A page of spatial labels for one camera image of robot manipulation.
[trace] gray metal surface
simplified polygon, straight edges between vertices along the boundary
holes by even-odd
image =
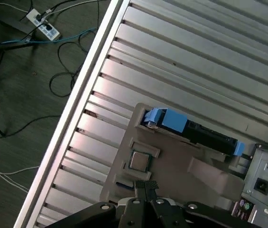
[[[57,219],[45,208],[66,216],[99,199],[139,102],[237,138],[247,155],[268,143],[263,2],[112,1],[15,227],[42,227]]]

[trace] blue cable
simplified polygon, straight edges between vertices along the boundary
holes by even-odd
[[[59,40],[53,40],[53,41],[24,41],[24,40],[8,40],[8,41],[4,41],[1,42],[1,44],[8,44],[8,43],[18,43],[18,42],[28,42],[28,43],[37,43],[37,44],[48,44],[48,43],[58,43],[58,42],[62,42],[62,41],[66,41],[66,40],[70,40],[70,39],[74,39],[76,37],[79,37],[81,35],[83,35],[84,33],[90,32],[90,31],[94,31],[97,28],[90,28],[86,31],[83,31],[82,33],[72,36],[72,37],[68,37],[68,38],[64,38],[64,39],[59,39]]]

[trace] power socket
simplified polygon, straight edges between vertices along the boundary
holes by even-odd
[[[48,23],[48,21],[46,19],[41,19],[41,21],[38,21],[36,19],[36,16],[40,15],[40,13],[35,10],[32,9],[27,15],[27,19],[29,19],[36,27],[40,26],[41,24],[46,23],[47,25],[51,26],[51,29],[48,30],[46,25],[41,25],[38,29],[51,41],[53,40],[58,40],[59,37],[61,36],[61,34],[58,32],[57,29],[54,28],[53,25],[51,25],[50,23]]]

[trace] white cable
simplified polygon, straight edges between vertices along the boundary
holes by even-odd
[[[15,182],[12,178],[6,176],[6,175],[3,175],[5,178],[9,179],[11,182],[13,182],[14,184],[17,184],[19,185],[20,187],[22,187],[23,189],[27,190],[28,191],[28,188],[24,187],[23,185],[20,185],[19,183]]]
[[[10,4],[4,3],[4,2],[0,2],[0,5],[9,6],[9,7],[12,7],[12,8],[14,8],[14,9],[16,9],[16,10],[21,11],[21,12],[28,13],[28,11],[26,11],[26,10],[24,10],[24,9],[19,9],[18,7],[15,7],[15,6],[13,6],[13,5],[10,5]]]
[[[15,171],[15,172],[0,172],[0,175],[13,175],[13,174],[17,174],[17,173],[20,173],[20,172],[23,172],[26,170],[33,170],[33,169],[37,169],[37,168],[39,168],[39,166],[29,167],[29,168]]]
[[[43,17],[43,19],[46,19],[49,15],[52,15],[52,14],[54,14],[54,13],[58,13],[58,12],[67,10],[67,9],[70,9],[70,8],[72,8],[72,7],[75,7],[75,6],[79,6],[79,5],[81,5],[81,4],[86,4],[86,3],[90,3],[90,2],[97,2],[97,1],[98,1],[98,0],[89,0],[89,1],[79,2],[79,3],[77,3],[77,4],[74,4],[74,5],[65,7],[65,8],[63,8],[63,9],[59,9],[59,10],[57,10],[57,11],[51,12],[51,13],[49,13],[49,14],[46,14],[46,15]]]
[[[5,179],[2,175],[0,175],[0,177],[1,177],[2,179],[4,179],[7,183],[11,184],[12,186],[15,186],[16,188],[20,189],[21,191],[24,191],[24,192],[28,193],[28,191],[26,191],[25,189],[19,187],[18,185],[14,184],[14,183],[12,183],[12,182],[10,182],[10,181],[8,181],[8,180]]]

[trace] dark carpet floor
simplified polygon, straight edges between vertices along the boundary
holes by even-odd
[[[28,10],[29,0],[6,0],[21,9]],[[33,0],[34,8],[45,11],[61,0]],[[100,21],[109,1],[100,2]],[[0,6],[0,14],[20,19],[25,13],[8,6]],[[74,7],[49,19],[63,37],[69,37],[97,26],[97,3]],[[0,24],[0,42],[24,37],[24,34]],[[82,38],[82,46],[88,50],[94,34]],[[0,66],[0,128],[7,134],[23,127],[29,121],[47,115],[60,115],[67,97],[54,96],[48,87],[50,78],[65,71],[58,60],[60,44],[41,44],[37,47],[10,50]],[[78,46],[67,44],[61,48],[61,59],[70,71],[76,71],[84,61]],[[53,83],[59,94],[70,92],[71,77],[63,75]],[[55,130],[58,118],[47,118],[32,123],[20,133],[0,139],[0,171],[12,172],[38,166]],[[10,176],[14,181],[29,188],[36,170]],[[0,178],[0,228],[13,227],[26,193]]]

